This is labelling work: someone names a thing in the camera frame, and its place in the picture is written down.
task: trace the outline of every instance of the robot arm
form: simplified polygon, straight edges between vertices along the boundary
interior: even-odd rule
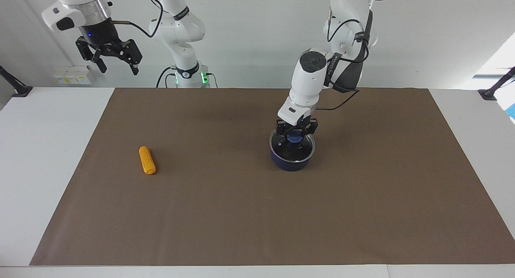
[[[355,91],[368,57],[374,0],[331,0],[324,26],[331,52],[309,49],[297,61],[291,90],[278,116],[291,126],[311,117],[324,88]]]
[[[206,80],[202,64],[198,62],[195,50],[189,42],[204,39],[206,28],[186,5],[184,0],[160,0],[166,14],[157,30],[156,38],[170,50],[175,60],[175,75],[179,87],[200,88]],[[157,20],[150,23],[150,30],[157,26]]]
[[[331,0],[324,34],[331,52],[308,49],[297,61],[291,90],[279,109],[276,131],[270,137],[274,163],[287,171],[303,168],[315,150],[311,136],[318,122],[311,118],[322,89],[357,91],[363,62],[368,58],[374,0]]]
[[[129,64],[136,75],[143,56],[134,40],[119,39],[111,19],[111,5],[106,0],[58,0],[42,12],[42,17],[55,32],[78,27],[82,36],[75,44],[82,58],[96,63],[102,73],[107,67],[101,56],[114,56]]]

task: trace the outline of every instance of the white table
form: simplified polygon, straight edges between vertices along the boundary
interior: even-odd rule
[[[28,267],[112,92],[35,88],[0,111],[0,277],[515,277],[515,265]],[[515,125],[476,91],[431,93],[515,236]]]

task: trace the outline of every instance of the green indicator light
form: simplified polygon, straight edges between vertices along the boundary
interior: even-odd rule
[[[200,75],[202,76],[202,82],[203,82],[204,84],[208,84],[208,82],[209,82],[209,78],[208,78],[208,76],[206,76],[206,73],[201,72],[201,73],[200,73]]]

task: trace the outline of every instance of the white wall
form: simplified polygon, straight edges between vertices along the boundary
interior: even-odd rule
[[[79,31],[53,33],[40,12],[55,0],[0,0],[0,64],[27,84],[53,86],[58,65],[83,65],[74,40]],[[147,27],[158,16],[148,0],[110,0],[113,18]],[[322,24],[329,0],[186,0],[206,24],[193,43],[221,87],[289,87],[299,54],[327,48]],[[379,43],[367,60],[362,86],[457,88],[513,33],[511,0],[387,0],[376,3]],[[143,53],[140,74],[105,58],[94,86],[152,87],[173,64],[162,45],[132,27],[118,26]]]

